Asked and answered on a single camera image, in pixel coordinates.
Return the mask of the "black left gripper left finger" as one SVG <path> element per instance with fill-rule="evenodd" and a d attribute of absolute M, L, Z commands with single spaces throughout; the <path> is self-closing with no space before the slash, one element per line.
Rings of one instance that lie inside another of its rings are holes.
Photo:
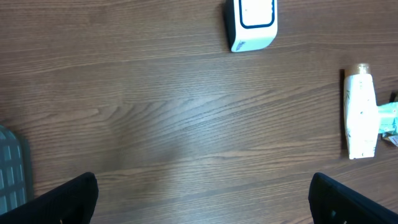
<path fill-rule="evenodd" d="M 94 173 L 82 175 L 1 215 L 1 224 L 89 223 L 98 199 Z"/>

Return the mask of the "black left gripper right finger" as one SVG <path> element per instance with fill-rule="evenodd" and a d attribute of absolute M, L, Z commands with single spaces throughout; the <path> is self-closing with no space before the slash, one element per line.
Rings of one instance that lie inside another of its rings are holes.
<path fill-rule="evenodd" d="M 397 223 L 397 214 L 331 177 L 317 172 L 308 201 L 314 224 Z"/>

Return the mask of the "white tube with gold cap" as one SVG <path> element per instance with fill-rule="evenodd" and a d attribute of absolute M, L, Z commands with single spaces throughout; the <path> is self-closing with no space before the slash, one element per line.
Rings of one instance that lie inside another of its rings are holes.
<path fill-rule="evenodd" d="M 374 157 L 380 117 L 369 64 L 358 63 L 345 71 L 343 109 L 349 158 Z"/>

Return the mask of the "teal snack packet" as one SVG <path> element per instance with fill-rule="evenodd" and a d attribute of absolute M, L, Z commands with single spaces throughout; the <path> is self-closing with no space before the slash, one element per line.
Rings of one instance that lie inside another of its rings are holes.
<path fill-rule="evenodd" d="M 397 135 L 397 102 L 378 106 L 379 134 Z"/>

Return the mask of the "green yellow snack packet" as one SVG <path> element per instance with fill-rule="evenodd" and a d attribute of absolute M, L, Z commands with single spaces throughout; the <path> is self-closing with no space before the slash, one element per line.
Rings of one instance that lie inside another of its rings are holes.
<path fill-rule="evenodd" d="M 397 91 L 393 91 L 390 95 L 389 103 L 397 102 Z M 392 135 L 389 133 L 382 134 L 382 139 L 392 143 L 393 145 L 397 146 L 397 135 Z"/>

